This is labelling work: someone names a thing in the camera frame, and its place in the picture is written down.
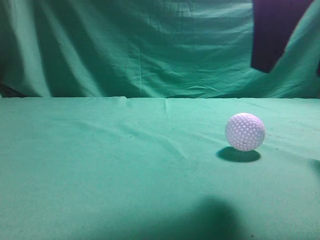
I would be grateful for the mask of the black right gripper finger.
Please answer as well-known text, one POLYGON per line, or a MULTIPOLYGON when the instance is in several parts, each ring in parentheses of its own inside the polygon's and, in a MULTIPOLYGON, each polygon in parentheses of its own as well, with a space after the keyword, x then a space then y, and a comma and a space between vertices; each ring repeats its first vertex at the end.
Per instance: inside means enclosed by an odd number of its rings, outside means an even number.
POLYGON ((290 37, 312 0, 253 0, 250 67, 270 73, 283 56, 290 37))

